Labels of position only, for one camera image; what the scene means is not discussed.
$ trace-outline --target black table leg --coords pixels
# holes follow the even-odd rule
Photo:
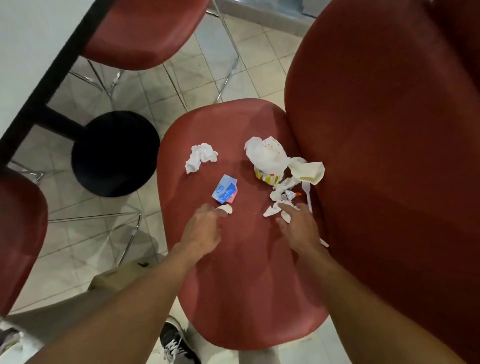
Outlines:
[[[132,111],[108,112],[82,126],[44,107],[37,123],[75,142],[73,173],[98,196],[131,194],[156,170],[160,138],[145,117]]]

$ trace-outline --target shoe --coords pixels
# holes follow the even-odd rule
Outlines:
[[[187,361],[192,364],[202,364],[197,354],[185,340],[179,322],[171,316],[167,318],[162,328],[160,342],[163,346],[164,357],[168,364],[173,364],[175,359],[181,357],[183,358],[182,362]]]

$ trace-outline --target blue package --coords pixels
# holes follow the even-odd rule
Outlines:
[[[213,192],[212,197],[219,203],[224,204],[225,202],[232,203],[236,195],[237,180],[224,174]]]

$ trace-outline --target chair seat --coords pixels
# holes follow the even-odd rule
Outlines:
[[[195,31],[209,0],[118,0],[83,56],[123,70],[146,70],[172,57]]]
[[[218,206],[211,195],[220,178],[238,179],[233,214],[220,219],[222,241],[198,262],[179,300],[195,329],[214,345],[256,350],[302,338],[327,318],[314,277],[288,246],[274,218],[272,187],[257,179],[244,152],[252,136],[276,138],[300,156],[285,112],[260,99],[242,99],[190,111],[176,120],[158,154],[158,193],[168,249],[180,241],[195,209]],[[218,161],[186,174],[191,146],[211,144]],[[318,200],[313,196],[316,215]]]
[[[0,316],[17,299],[43,246],[48,209],[33,182],[8,168],[0,171]]]

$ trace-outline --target white table top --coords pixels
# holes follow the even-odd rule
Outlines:
[[[0,137],[95,0],[2,0]]]

